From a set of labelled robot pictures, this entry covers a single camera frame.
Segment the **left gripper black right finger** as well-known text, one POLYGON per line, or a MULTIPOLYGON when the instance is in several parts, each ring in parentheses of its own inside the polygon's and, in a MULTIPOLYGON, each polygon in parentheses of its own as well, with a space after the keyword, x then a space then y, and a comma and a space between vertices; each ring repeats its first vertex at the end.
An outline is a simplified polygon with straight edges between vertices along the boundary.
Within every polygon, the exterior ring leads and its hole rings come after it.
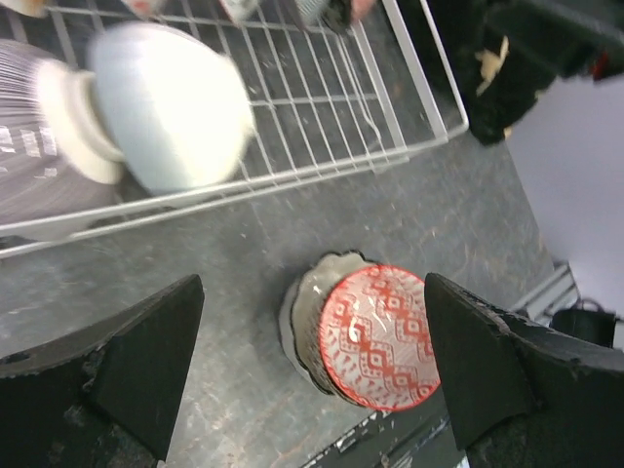
POLYGON ((623 354, 486 302, 438 273, 427 320, 458 449, 473 467, 620 467, 623 354))

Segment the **grey hexagon pattern bowl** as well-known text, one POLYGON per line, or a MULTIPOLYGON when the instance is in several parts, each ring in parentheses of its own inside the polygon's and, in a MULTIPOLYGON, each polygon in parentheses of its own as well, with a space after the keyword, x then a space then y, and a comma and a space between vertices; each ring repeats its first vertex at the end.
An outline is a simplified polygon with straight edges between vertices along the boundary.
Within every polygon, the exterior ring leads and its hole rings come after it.
POLYGON ((302 26, 312 25, 322 16, 329 3, 330 0, 293 0, 297 23, 302 26))

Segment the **white wire dish rack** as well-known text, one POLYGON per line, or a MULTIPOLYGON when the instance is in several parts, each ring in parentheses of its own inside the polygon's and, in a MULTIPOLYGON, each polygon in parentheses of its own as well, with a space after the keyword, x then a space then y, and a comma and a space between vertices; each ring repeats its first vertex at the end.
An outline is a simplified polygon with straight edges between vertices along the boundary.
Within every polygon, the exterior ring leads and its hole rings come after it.
POLYGON ((379 172, 462 135, 469 122, 428 5, 423 33, 442 84, 413 45, 407 16, 378 1, 348 32, 299 30, 279 1, 232 22, 216 1, 170 1, 159 22, 185 31, 240 67, 257 132, 232 180, 150 197, 126 179, 112 207, 1 230, 9 258, 116 233, 309 183, 379 172))

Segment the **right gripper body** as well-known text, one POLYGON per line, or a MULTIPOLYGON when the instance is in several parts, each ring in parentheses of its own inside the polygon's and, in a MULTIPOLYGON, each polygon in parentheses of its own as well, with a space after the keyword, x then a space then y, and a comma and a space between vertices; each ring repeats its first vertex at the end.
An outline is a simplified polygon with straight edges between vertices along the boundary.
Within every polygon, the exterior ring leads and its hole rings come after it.
POLYGON ((495 1, 487 24, 561 78, 623 75, 621 1, 495 1))

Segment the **floral orange green bowl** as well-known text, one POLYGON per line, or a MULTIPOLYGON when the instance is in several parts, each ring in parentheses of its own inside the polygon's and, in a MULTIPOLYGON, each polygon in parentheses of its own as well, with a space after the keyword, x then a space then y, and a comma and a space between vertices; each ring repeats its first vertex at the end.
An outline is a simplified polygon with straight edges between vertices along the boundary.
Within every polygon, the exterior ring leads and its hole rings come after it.
POLYGON ((20 15, 44 18, 47 15, 46 0, 0 0, 0 4, 20 15))

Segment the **purple striped bowl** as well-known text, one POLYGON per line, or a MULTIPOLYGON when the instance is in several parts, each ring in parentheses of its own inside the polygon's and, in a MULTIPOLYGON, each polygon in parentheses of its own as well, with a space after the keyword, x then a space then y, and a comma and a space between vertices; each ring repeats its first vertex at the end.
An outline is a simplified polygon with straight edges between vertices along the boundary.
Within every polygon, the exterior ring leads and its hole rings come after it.
POLYGON ((1 42, 1 225, 36 241, 88 226, 111 206, 123 154, 98 115, 95 75, 15 40, 1 42))

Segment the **red rimmed bowl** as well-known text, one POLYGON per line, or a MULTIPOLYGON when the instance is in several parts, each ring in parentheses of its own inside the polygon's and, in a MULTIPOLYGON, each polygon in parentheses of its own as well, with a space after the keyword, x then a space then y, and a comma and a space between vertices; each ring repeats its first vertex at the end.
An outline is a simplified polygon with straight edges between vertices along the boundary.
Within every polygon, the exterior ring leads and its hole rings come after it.
POLYGON ((257 9, 260 4, 258 0, 220 0, 220 4, 234 23, 240 23, 247 20, 257 9))

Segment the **blue triangle pattern bowl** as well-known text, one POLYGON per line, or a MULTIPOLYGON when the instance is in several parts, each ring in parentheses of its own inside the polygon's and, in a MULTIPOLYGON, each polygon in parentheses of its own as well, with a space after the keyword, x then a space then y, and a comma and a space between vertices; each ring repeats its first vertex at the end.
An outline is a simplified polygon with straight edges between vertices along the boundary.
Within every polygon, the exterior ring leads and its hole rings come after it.
POLYGON ((138 17, 152 17, 163 8, 166 0, 123 0, 123 4, 138 17))

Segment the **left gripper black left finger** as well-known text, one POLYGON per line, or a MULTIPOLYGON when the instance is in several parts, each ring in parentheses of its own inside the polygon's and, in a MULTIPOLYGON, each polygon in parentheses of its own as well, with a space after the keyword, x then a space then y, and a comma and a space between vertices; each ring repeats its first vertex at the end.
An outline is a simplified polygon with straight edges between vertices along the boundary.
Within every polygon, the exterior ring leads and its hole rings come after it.
POLYGON ((155 467, 166 459, 201 322, 186 276, 1 360, 4 467, 155 467))

